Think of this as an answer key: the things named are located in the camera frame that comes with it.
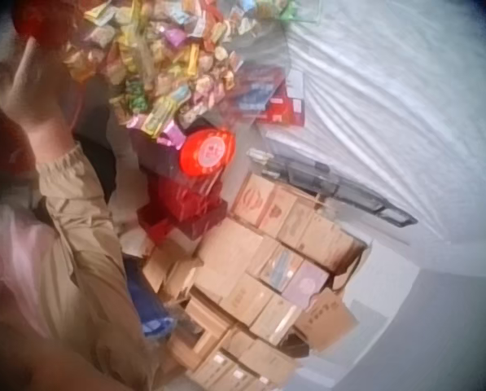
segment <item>red container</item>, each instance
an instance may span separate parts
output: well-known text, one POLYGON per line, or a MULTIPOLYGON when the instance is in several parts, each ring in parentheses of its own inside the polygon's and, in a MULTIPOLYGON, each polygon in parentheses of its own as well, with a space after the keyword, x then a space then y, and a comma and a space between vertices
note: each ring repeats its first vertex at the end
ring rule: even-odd
POLYGON ((147 204, 138 209, 138 221, 149 238, 156 244, 163 241, 173 229, 173 224, 167 214, 162 209, 156 208, 154 204, 147 204))
MULTIPOLYGON (((149 182, 151 202, 154 202, 154 187, 154 184, 149 182)), ((214 183, 209 194, 203 196, 168 178, 159 177, 157 189, 159 202, 178 222, 185 222, 193 217, 202 216, 213 204, 219 204, 222 183, 214 183)))
POLYGON ((210 205, 205 214, 193 217, 186 222, 177 222, 176 228, 190 240, 196 240, 208 230, 222 222, 228 213, 228 203, 219 200, 216 204, 210 205))

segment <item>white wall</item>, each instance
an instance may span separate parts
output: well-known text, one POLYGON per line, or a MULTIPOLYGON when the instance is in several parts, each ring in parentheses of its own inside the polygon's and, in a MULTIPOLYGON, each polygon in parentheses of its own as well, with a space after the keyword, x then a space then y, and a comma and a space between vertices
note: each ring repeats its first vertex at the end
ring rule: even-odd
MULTIPOLYGON (((285 390, 331 389, 317 381, 297 376, 285 390)), ((486 279, 421 272, 385 333, 333 390, 486 390, 486 279)))

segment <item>stacked cardboard boxes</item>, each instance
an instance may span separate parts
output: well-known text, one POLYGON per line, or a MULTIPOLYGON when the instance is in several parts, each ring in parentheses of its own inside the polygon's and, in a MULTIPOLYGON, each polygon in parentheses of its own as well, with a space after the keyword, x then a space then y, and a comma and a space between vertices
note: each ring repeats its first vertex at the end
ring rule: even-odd
POLYGON ((168 277, 153 278, 154 286, 176 300, 191 295, 184 311, 196 326, 178 327, 169 350, 206 390, 281 387, 297 368, 294 357, 327 349, 355 327, 341 294, 366 246, 315 206, 309 195, 251 174, 197 258, 160 262, 168 277))

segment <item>red lid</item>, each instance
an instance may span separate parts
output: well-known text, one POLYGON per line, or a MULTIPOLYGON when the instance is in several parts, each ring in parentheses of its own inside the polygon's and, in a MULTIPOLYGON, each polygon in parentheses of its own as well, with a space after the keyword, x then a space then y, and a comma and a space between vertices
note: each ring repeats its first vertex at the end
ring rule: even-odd
POLYGON ((69 40, 77 15, 77 8, 64 0, 18 0, 12 13, 20 36, 34 37, 49 48, 62 46, 69 40))
POLYGON ((211 174, 228 165, 235 154, 235 136, 225 130, 204 129, 189 136, 180 154, 180 166, 190 176, 211 174))

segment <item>plastic bag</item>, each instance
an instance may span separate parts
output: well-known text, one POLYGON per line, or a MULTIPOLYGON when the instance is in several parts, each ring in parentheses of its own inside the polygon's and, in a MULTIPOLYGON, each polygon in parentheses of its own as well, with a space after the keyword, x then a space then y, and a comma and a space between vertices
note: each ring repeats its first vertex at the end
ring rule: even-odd
POLYGON ((55 232, 25 209, 0 205, 0 281, 14 294, 21 314, 47 336, 39 304, 39 268, 55 241, 55 232))

